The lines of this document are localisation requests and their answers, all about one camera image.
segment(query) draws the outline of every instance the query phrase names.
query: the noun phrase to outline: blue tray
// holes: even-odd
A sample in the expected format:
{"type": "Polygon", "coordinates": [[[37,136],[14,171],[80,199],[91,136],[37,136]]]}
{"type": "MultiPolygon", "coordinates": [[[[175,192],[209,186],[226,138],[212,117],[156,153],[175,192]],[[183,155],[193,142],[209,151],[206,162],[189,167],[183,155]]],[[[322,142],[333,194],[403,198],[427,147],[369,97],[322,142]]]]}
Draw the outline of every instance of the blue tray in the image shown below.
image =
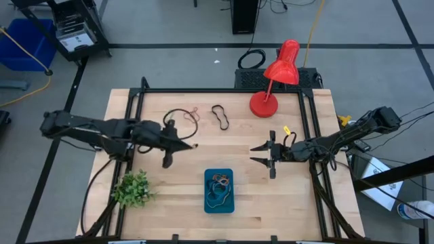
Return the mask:
{"type": "Polygon", "coordinates": [[[233,171],[232,169],[207,169],[205,170],[205,182],[203,183],[203,186],[205,188],[205,194],[203,196],[203,209],[205,210],[205,213],[208,214],[230,214],[233,213],[235,210],[235,202],[233,197],[233,171]],[[206,203],[206,196],[208,195],[209,188],[207,187],[207,181],[212,180],[212,176],[215,174],[222,174],[226,175],[229,178],[229,185],[231,186],[231,192],[229,193],[229,196],[226,198],[226,201],[223,203],[223,205],[217,206],[215,208],[211,208],[206,203]]]}

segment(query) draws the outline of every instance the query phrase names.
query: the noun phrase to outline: blue bin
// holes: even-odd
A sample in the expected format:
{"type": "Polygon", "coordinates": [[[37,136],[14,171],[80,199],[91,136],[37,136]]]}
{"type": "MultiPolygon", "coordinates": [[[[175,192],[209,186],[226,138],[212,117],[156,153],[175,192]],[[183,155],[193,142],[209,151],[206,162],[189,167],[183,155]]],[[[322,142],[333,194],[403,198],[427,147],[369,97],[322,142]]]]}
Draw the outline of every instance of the blue bin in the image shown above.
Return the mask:
{"type": "MultiPolygon", "coordinates": [[[[42,25],[44,25],[52,35],[55,35],[56,29],[54,28],[53,20],[42,19],[39,21],[42,22],[42,25]]],[[[39,32],[30,20],[13,20],[9,28],[7,28],[7,33],[45,66],[50,67],[54,54],[56,53],[56,48],[39,32]]],[[[0,39],[0,62],[12,70],[45,70],[6,36],[0,39]]]]}

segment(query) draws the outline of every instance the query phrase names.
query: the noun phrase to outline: white paper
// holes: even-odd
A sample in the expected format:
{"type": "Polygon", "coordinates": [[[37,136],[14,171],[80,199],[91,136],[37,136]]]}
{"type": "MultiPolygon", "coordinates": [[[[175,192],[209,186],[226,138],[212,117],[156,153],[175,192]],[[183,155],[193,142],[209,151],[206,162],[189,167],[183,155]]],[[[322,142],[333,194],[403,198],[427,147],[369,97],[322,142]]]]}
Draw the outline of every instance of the white paper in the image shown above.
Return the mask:
{"type": "Polygon", "coordinates": [[[93,45],[94,42],[90,39],[89,35],[86,33],[76,35],[74,37],[69,37],[61,39],[60,42],[68,50],[68,52],[75,51],[75,48],[80,45],[93,45]]]}
{"type": "MultiPolygon", "coordinates": [[[[384,163],[382,163],[381,161],[379,161],[378,159],[376,159],[374,157],[371,159],[370,162],[371,163],[369,163],[366,166],[366,169],[362,175],[362,178],[367,178],[367,177],[372,176],[374,174],[379,174],[382,171],[384,172],[384,171],[387,171],[390,169],[384,163]]],[[[396,183],[388,184],[385,186],[380,186],[380,189],[389,193],[390,195],[396,197],[399,193],[399,190],[401,189],[401,186],[402,186],[402,182],[396,182],[396,183]]],[[[384,194],[383,192],[381,192],[377,188],[364,190],[364,191],[362,191],[362,193],[365,194],[366,196],[368,196],[369,198],[371,198],[372,200],[374,200],[375,202],[377,202],[378,204],[380,204],[381,206],[385,207],[389,211],[392,210],[392,207],[395,204],[395,200],[393,198],[384,194]]]]}

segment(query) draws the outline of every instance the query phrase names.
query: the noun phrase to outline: metal shelf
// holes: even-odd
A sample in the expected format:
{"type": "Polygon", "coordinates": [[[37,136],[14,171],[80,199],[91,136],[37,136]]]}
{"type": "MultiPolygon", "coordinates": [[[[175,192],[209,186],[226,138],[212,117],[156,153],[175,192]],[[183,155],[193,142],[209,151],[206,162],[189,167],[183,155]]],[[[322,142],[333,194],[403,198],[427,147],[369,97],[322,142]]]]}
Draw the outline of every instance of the metal shelf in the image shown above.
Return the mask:
{"type": "Polygon", "coordinates": [[[38,5],[41,3],[47,3],[48,6],[54,11],[59,9],[63,3],[57,4],[54,0],[11,0],[12,3],[29,19],[32,23],[41,31],[41,33],[50,41],[54,47],[64,56],[68,61],[74,61],[77,65],[80,64],[82,58],[87,57],[89,55],[95,54],[97,52],[105,51],[109,57],[111,57],[111,53],[109,50],[109,42],[107,41],[104,33],[102,32],[101,21],[96,11],[95,2],[92,0],[92,5],[94,6],[92,9],[89,9],[88,6],[83,2],[83,0],[69,0],[68,2],[73,4],[73,7],[77,10],[77,12],[83,17],[88,28],[95,34],[96,43],[89,46],[84,47],[83,49],[78,49],[73,52],[69,52],[56,36],[51,35],[39,19],[32,13],[32,11],[28,8],[32,5],[38,5]]]}

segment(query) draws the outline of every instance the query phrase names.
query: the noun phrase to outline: concrete floor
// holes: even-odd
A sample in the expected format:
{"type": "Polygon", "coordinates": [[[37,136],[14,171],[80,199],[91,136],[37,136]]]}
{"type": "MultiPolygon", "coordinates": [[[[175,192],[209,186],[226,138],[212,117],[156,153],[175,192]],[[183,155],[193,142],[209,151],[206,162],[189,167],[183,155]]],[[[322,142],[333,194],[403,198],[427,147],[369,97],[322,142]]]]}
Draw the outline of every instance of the concrete floor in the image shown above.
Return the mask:
{"type": "MultiPolygon", "coordinates": [[[[223,1],[198,0],[109,0],[102,6],[102,23],[110,43],[249,43],[251,35],[232,35],[228,7],[223,1]]],[[[399,0],[419,43],[434,43],[429,0],[399,0]]],[[[297,39],[306,43],[320,1],[304,7],[288,6],[286,14],[274,14],[269,7],[260,11],[255,43],[281,43],[297,39]]],[[[280,5],[273,8],[280,10],[280,5]]],[[[47,18],[47,11],[35,12],[47,18]]],[[[0,24],[7,26],[22,15],[0,0],[0,24]]],[[[313,35],[313,43],[411,44],[392,1],[326,1],[313,35]]],[[[264,49],[267,64],[275,58],[274,49],[264,49]]],[[[112,58],[92,56],[75,98],[72,113],[103,118],[109,92],[113,88],[139,86],[145,76],[151,87],[233,87],[238,58],[246,48],[112,49],[112,58]]],[[[297,59],[301,66],[305,50],[297,59]]],[[[434,65],[434,50],[424,49],[434,65]]],[[[255,63],[249,57],[245,65],[255,63]]],[[[308,67],[322,74],[325,88],[331,89],[338,114],[358,118],[378,106],[392,106],[404,114],[433,101],[430,84],[414,49],[311,49],[308,67]]],[[[77,67],[59,53],[52,62],[50,87],[11,106],[13,123],[0,141],[0,236],[2,243],[14,243],[20,230],[39,174],[47,157],[50,141],[42,138],[39,126],[47,110],[63,109],[77,67]]],[[[0,66],[0,79],[31,82],[31,90],[41,87],[46,76],[20,73],[0,66]]],[[[21,96],[21,91],[0,90],[0,104],[21,96]]],[[[408,119],[432,110],[418,111],[408,119]]],[[[379,157],[412,162],[433,154],[434,117],[417,123],[410,130],[373,152],[379,157]]],[[[370,141],[372,146],[390,136],[370,141]]],[[[61,144],[27,241],[46,241],[74,237],[94,155],[61,144]]],[[[434,177],[428,177],[434,188],[434,177]]],[[[429,192],[429,199],[434,195],[429,192]]],[[[366,236],[379,241],[418,242],[418,229],[406,222],[395,222],[378,205],[358,196],[366,236]]]]}

